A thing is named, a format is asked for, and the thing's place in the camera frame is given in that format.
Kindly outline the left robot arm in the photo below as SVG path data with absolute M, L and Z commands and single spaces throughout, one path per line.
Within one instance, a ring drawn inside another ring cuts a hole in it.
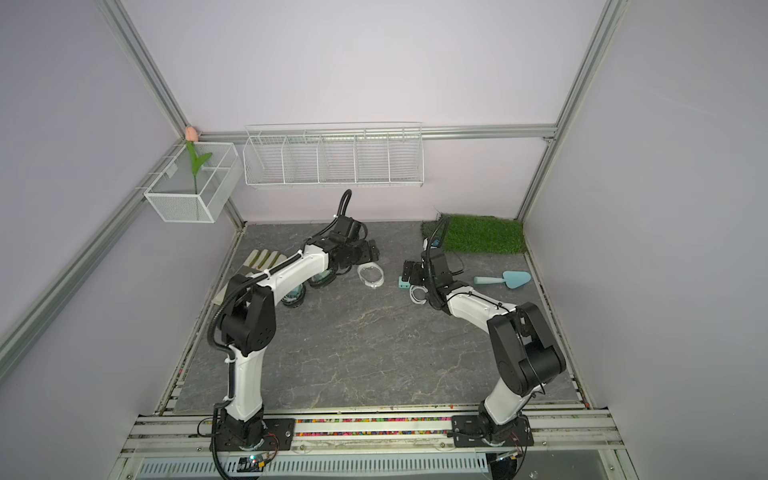
M 353 268 L 379 258 L 367 226 L 347 215 L 350 189 L 342 194 L 333 220 L 286 260 L 257 273 L 230 278 L 207 333 L 209 345 L 226 353 L 228 389 L 213 407 L 212 443 L 243 450 L 266 441 L 261 395 L 263 358 L 277 332 L 277 305 L 309 284 L 322 288 Z

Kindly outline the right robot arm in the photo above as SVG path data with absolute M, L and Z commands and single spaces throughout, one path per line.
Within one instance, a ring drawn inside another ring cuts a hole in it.
M 426 237 L 418 262 L 406 261 L 402 279 L 426 289 L 425 303 L 487 333 L 499 380 L 473 415 L 451 419 L 449 436 L 459 448 L 534 444 L 523 409 L 546 385 L 565 372 L 567 361 L 539 307 L 504 303 L 456 278 L 443 251 L 450 220 L 442 217 Z

